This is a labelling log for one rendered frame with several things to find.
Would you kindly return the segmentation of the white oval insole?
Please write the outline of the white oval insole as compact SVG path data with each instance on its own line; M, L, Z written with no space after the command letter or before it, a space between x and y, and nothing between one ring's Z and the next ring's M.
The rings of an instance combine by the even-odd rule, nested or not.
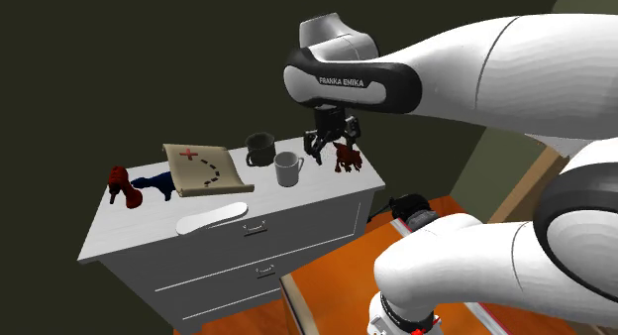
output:
M175 231L178 235L186 235L202 228L242 217L248 211L249 207L245 202L234 202L217 209L185 216L178 220Z

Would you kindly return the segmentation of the orange robot stand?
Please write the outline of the orange robot stand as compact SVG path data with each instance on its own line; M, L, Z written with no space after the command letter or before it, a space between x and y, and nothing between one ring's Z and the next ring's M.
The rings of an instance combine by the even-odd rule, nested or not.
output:
M409 230L388 209L373 216L349 244L280 279L289 335L380 335L367 332L369 302L378 292L373 263ZM447 303L430 335L608 335L601 327L512 306Z

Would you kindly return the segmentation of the white mug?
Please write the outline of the white mug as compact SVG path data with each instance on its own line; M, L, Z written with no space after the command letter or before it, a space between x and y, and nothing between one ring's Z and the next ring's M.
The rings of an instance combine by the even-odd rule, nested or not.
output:
M304 165L304 159L292 152L281 152L274 158L277 182L283 187L291 187L298 183L299 173Z

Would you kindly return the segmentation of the red toy drill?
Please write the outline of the red toy drill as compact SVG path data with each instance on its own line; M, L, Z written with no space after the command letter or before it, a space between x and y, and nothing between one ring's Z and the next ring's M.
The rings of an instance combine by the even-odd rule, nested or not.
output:
M120 192L124 194L126 207L129 209L137 208L143 203L142 193L130 184L128 172L124 167L112 167L108 177L108 188L111 204L115 202Z

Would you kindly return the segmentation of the beige treasure map scroll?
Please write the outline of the beige treasure map scroll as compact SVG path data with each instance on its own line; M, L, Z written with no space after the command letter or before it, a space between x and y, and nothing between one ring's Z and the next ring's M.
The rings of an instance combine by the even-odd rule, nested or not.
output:
M175 190L180 197L253 192L241 180L225 147L163 144Z

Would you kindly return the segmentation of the blue toy drill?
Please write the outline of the blue toy drill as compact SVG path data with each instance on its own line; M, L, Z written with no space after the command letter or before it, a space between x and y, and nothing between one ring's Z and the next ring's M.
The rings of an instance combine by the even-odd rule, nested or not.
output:
M154 187L163 194L165 201L169 201L175 191L175 185L169 171L151 177L138 177L131 181L131 185L137 189Z

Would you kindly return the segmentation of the white chest of drawers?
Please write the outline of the white chest of drawers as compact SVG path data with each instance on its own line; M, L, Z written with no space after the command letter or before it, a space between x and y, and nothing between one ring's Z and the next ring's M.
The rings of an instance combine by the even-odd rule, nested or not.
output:
M306 158L299 181L278 184L274 166L248 167L245 148L230 155L248 193L165 201L155 188L126 207L103 194L81 248L80 263L101 262L181 335L203 324L280 298L280 277L361 236L374 194L385 187L369 161L335 172L336 150L322 164ZM245 202L242 217L186 235L179 219Z

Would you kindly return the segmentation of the dark green mug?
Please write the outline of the dark green mug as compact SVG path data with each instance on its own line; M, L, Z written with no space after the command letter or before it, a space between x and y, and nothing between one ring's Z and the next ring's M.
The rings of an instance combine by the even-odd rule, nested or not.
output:
M254 133L246 138L248 167L267 167L276 155L274 137L270 133Z

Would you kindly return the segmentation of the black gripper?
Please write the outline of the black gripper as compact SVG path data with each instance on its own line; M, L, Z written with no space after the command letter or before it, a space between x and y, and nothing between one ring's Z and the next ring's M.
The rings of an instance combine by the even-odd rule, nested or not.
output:
M305 153L313 158L318 166L322 164L321 151L324 143L344 137L347 147L352 149L361 136L359 119L353 115L347 117L343 108L316 109L314 117L316 130L304 132L303 146Z

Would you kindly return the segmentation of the red dragon figure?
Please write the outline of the red dragon figure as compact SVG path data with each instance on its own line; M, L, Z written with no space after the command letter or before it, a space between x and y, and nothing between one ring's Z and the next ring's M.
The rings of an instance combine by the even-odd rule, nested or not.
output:
M351 172L352 168L356 171L360 171L362 167L361 152L353 150L346 145L340 143L333 143L336 148L336 165L335 172Z

